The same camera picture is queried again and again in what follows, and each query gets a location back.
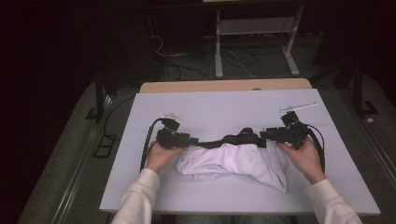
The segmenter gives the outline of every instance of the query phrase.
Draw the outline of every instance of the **white cloth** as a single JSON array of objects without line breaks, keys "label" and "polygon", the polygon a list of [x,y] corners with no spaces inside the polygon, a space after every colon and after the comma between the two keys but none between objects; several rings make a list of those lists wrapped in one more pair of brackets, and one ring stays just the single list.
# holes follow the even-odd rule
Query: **white cloth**
[{"label": "white cloth", "polygon": [[287,182],[283,170],[287,165],[285,153],[274,142],[267,141],[267,148],[227,143],[212,149],[190,147],[180,156],[177,169],[183,175],[194,175],[197,180],[212,180],[224,173],[248,175],[285,193]]}]

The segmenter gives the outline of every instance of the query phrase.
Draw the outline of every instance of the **metal stand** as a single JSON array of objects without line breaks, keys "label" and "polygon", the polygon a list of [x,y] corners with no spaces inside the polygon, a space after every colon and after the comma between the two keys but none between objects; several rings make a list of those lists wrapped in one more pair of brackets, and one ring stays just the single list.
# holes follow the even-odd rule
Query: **metal stand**
[{"label": "metal stand", "polygon": [[216,18],[216,78],[222,79],[222,63],[221,63],[221,49],[220,37],[222,35],[244,35],[244,34],[269,34],[269,33],[289,33],[290,37],[288,44],[282,47],[283,56],[288,63],[289,70],[294,77],[300,75],[297,65],[291,56],[291,48],[294,43],[294,38],[300,24],[301,16],[303,15],[304,6],[300,5],[297,8],[294,17],[284,18],[268,18],[268,19],[251,19],[251,20],[226,20],[220,19],[220,10],[217,10]]}]

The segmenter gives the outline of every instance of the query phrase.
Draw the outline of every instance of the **black bracket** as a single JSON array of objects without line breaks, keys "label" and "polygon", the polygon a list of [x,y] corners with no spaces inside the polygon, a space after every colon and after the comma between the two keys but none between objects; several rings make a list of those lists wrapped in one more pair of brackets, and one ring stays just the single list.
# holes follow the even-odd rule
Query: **black bracket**
[{"label": "black bracket", "polygon": [[[108,145],[104,145],[105,138],[110,140],[110,143]],[[116,134],[103,135],[102,139],[100,140],[99,146],[96,148],[92,156],[95,158],[108,158],[111,154],[111,149],[113,148],[116,140]]]}]

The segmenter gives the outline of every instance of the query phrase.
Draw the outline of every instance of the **white surface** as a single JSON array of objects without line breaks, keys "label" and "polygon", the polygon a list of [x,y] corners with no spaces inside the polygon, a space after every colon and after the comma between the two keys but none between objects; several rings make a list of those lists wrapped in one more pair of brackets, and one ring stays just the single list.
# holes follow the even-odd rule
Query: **white surface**
[{"label": "white surface", "polygon": [[[190,133],[200,141],[214,141],[226,134],[250,127],[283,126],[280,108],[289,105],[317,106],[297,111],[302,122],[318,128],[325,139],[326,174],[334,186],[351,202],[359,214],[378,214],[379,209],[363,182],[353,160],[335,129],[317,90],[214,91],[140,93],[128,119],[113,169],[108,179],[101,210],[116,211],[124,190],[139,175],[140,159],[151,123],[163,114],[182,117],[179,132]],[[155,139],[161,123],[156,125]],[[313,212],[303,189],[309,183],[290,163],[285,170],[286,194],[243,175],[219,175],[212,181],[197,181],[181,175],[175,162],[161,173],[154,212],[160,213],[282,213]]]}]

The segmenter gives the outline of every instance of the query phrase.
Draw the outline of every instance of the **black cable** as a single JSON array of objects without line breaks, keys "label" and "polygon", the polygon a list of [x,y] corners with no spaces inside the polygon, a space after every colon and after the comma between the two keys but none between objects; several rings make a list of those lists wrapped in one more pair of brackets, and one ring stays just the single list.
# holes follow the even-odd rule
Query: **black cable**
[{"label": "black cable", "polygon": [[151,126],[149,126],[148,128],[148,135],[146,136],[146,141],[145,141],[145,146],[143,148],[143,154],[142,154],[142,160],[140,162],[140,171],[143,170],[143,168],[145,168],[145,164],[146,164],[146,159],[149,153],[149,139],[151,138],[152,135],[152,131],[154,130],[154,126],[155,124],[163,119],[156,119],[154,120],[154,122],[151,124]]},{"label": "black cable", "polygon": [[[128,102],[128,101],[130,101],[130,100],[132,100],[132,99],[134,99],[134,96],[131,96],[131,97],[129,97],[128,99],[126,99],[126,100],[122,101],[121,103],[119,103],[118,105],[116,105],[116,106],[110,111],[110,113],[108,114],[108,116],[107,116],[107,118],[106,118],[106,120],[105,120],[105,125],[104,125],[104,127],[103,127],[103,133],[104,133],[104,136],[105,136],[106,138],[108,138],[108,139],[110,139],[110,140],[113,140],[112,138],[110,138],[110,136],[111,136],[111,135],[115,135],[115,134],[107,134],[106,126],[107,126],[107,123],[108,123],[108,120],[109,120],[110,116],[111,116],[111,115],[113,114],[113,112],[114,112],[115,110],[117,110],[121,105],[125,104],[126,102]],[[114,140],[115,140],[115,141],[120,141],[121,138],[116,138],[116,139],[114,139]]]},{"label": "black cable", "polygon": [[320,166],[321,166],[321,168],[322,168],[322,170],[323,170],[323,173],[324,173],[324,172],[325,172],[325,168],[326,168],[326,164],[325,164],[324,139],[323,139],[323,135],[322,135],[321,132],[320,132],[317,128],[315,128],[314,126],[308,125],[308,124],[307,124],[307,126],[313,128],[313,129],[315,129],[315,130],[320,134],[320,137],[321,137],[321,140],[322,140],[322,147],[320,146],[320,142],[319,142],[317,136],[316,136],[316,135],[314,134],[314,132],[312,131],[312,129],[308,129],[308,134],[309,134],[309,136],[311,136],[312,140],[314,141],[315,148],[317,149],[317,152],[318,152],[318,155],[319,155]]}]

